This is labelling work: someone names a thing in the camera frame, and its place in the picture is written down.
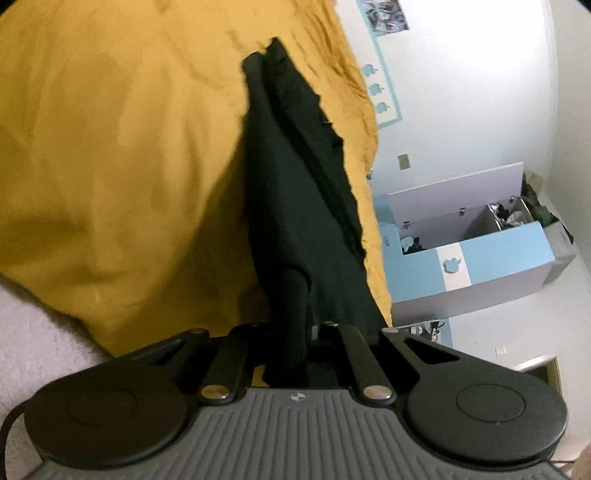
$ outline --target mustard yellow comforter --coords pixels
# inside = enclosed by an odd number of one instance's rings
[[[332,0],[17,0],[0,17],[0,272],[115,355],[266,319],[238,145],[241,62],[274,36],[345,141],[389,319],[375,117]]]

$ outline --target wall outlet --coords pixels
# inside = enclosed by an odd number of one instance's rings
[[[406,170],[410,168],[410,160],[408,159],[408,154],[402,154],[398,156],[398,163],[400,164],[400,170]]]

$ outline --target poster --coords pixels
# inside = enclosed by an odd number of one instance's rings
[[[408,30],[398,0],[358,0],[377,37]]]

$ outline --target blue apple decal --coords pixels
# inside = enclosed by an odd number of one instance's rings
[[[460,270],[460,263],[462,260],[458,260],[457,258],[452,258],[450,260],[445,260],[443,262],[443,269],[446,273],[456,273]]]

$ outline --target silver rivet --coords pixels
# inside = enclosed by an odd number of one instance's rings
[[[384,385],[370,385],[363,389],[363,396],[370,400],[387,400],[392,396],[392,390]]]
[[[201,389],[201,395],[208,400],[223,400],[230,394],[225,385],[206,385]]]

